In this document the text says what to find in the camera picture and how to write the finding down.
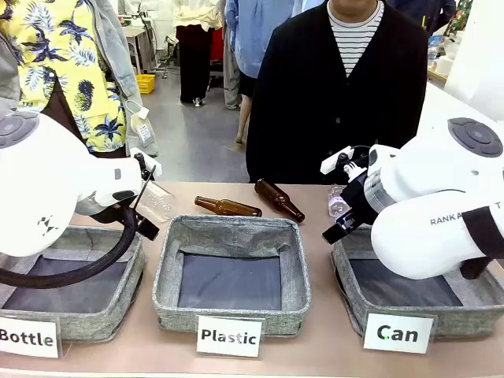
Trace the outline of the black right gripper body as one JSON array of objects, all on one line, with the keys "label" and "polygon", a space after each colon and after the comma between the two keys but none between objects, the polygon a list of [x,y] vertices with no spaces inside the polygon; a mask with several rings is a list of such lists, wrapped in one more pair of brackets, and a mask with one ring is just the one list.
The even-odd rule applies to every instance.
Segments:
[{"label": "black right gripper body", "polygon": [[347,184],[342,191],[342,198],[350,207],[343,215],[345,227],[359,227],[362,224],[373,225],[378,213],[370,206],[365,197],[366,174],[361,174]]}]

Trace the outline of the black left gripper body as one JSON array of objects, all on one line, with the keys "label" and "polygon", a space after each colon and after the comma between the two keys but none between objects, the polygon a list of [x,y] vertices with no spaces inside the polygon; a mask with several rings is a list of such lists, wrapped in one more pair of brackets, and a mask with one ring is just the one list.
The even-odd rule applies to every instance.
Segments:
[{"label": "black left gripper body", "polygon": [[125,228],[138,228],[135,210],[124,204],[115,204],[105,208],[102,212],[91,215],[91,218],[101,224],[122,224]]}]

